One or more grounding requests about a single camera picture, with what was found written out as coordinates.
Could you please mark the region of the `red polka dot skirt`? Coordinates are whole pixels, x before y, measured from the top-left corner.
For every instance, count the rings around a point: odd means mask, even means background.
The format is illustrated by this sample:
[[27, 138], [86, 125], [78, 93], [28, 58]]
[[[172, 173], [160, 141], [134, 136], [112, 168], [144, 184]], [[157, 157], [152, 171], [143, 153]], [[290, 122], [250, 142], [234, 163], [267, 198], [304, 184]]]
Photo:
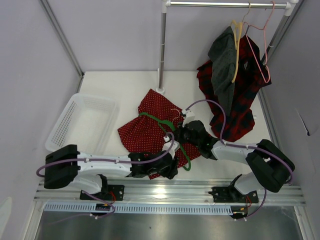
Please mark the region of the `red polka dot skirt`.
[[[137, 107], [138, 116], [118, 128], [122, 145], [130, 153], [162, 152], [165, 134], [173, 133], [178, 123], [183, 121], [181, 110], [163, 95], [150, 89]], [[199, 156], [195, 146], [182, 143], [175, 152], [175, 157], [179, 158], [177, 169], [183, 168], [189, 172], [192, 169], [191, 161]], [[161, 176], [153, 174], [149, 179], [157, 177]]]

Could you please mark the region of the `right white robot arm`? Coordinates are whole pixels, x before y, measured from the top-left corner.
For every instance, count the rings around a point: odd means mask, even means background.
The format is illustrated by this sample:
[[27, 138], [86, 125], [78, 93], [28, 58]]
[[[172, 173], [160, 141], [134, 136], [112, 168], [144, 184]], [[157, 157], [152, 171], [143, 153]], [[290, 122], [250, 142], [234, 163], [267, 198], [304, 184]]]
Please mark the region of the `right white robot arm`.
[[180, 144], [196, 147], [206, 159], [234, 161], [250, 167], [250, 173], [236, 176], [227, 187], [213, 187], [209, 191], [216, 203], [243, 203], [260, 189], [277, 193], [291, 180], [295, 170], [294, 163], [270, 140], [234, 144], [210, 135], [200, 120], [179, 123], [174, 137]]

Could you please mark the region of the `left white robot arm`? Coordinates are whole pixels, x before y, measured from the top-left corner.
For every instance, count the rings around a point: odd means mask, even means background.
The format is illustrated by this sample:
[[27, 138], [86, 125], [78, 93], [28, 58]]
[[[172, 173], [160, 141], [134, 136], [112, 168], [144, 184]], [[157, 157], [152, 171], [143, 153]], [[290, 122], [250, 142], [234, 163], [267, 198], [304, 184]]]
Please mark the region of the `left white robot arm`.
[[45, 157], [44, 188], [72, 187], [93, 195], [108, 196], [109, 177], [144, 178], [160, 175], [171, 180], [178, 174], [179, 143], [170, 141], [158, 153], [131, 152], [123, 156], [98, 156], [78, 151], [75, 144], [60, 148]]

